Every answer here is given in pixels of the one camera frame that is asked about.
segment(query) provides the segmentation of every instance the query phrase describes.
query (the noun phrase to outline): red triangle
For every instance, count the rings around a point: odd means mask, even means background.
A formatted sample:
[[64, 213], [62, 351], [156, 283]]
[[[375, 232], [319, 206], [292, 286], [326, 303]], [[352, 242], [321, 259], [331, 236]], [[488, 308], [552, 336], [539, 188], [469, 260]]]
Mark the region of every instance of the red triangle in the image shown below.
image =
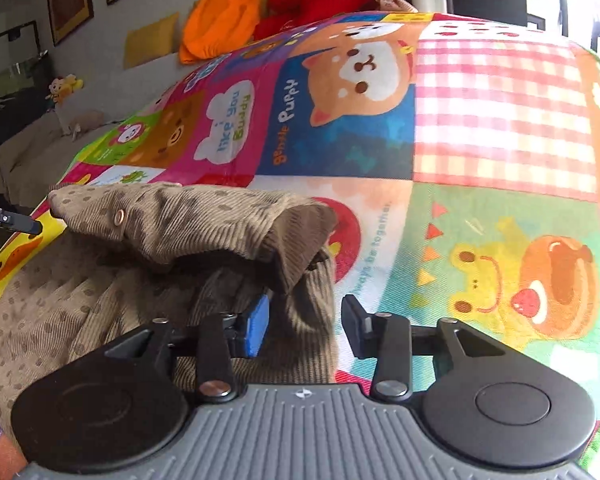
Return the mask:
[[431, 240], [432, 238], [437, 238], [439, 236], [442, 236], [443, 234], [444, 233], [435, 225], [429, 224], [429, 226], [427, 227], [427, 235], [425, 236], [425, 238], [427, 240]]
[[446, 210], [446, 207], [444, 207], [443, 205], [440, 205], [438, 202], [434, 202], [433, 205], [431, 206], [431, 216], [433, 216], [433, 218], [438, 218], [439, 216], [442, 216], [444, 213], [448, 213], [448, 211]]

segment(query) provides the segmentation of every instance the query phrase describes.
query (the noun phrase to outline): black round pad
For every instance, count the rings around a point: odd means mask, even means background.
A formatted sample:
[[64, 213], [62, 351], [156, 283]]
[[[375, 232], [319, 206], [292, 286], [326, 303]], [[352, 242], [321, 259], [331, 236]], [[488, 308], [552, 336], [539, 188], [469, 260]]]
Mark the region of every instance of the black round pad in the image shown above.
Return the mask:
[[178, 433], [187, 410], [181, 391], [154, 368], [103, 358], [32, 384], [11, 420], [25, 457], [54, 471], [88, 474], [158, 451]]
[[467, 358], [427, 390], [422, 414], [441, 444], [497, 468], [572, 460], [596, 420], [582, 387], [512, 351]]
[[533, 424], [551, 408], [544, 392], [523, 383], [491, 384], [478, 392], [475, 404], [484, 416], [509, 426]]

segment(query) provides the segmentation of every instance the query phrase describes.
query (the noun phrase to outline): orange pillow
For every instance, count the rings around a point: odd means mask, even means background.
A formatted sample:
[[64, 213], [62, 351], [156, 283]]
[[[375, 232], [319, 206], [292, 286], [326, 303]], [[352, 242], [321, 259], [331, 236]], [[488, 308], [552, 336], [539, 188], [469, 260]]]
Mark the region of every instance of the orange pillow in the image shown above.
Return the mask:
[[196, 63], [244, 46], [260, 20], [260, 0], [200, 0], [184, 27], [180, 61]]

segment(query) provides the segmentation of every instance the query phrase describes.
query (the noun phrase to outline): gray plastic base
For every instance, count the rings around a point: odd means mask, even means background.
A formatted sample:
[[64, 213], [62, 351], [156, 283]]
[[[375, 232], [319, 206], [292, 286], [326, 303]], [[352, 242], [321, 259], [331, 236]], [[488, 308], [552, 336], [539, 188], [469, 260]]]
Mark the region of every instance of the gray plastic base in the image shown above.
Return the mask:
[[[466, 434], [471, 438], [471, 428]], [[31, 464], [17, 477], [84, 476]], [[90, 478], [592, 480], [573, 463], [536, 472], [467, 465], [432, 443], [409, 410], [370, 400], [356, 384], [251, 385], [232, 402], [200, 407], [180, 436], [150, 459]]]

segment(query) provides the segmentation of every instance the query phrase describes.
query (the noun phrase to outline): cartoon shiba inu dog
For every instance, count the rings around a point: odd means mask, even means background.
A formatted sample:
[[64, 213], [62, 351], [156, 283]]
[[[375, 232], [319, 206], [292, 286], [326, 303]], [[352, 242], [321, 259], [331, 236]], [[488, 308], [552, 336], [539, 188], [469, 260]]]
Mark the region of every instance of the cartoon shiba inu dog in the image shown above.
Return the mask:
[[337, 23], [293, 51], [316, 52], [302, 65], [315, 108], [310, 124], [346, 115], [379, 115], [395, 108], [414, 82], [418, 37], [427, 23]]

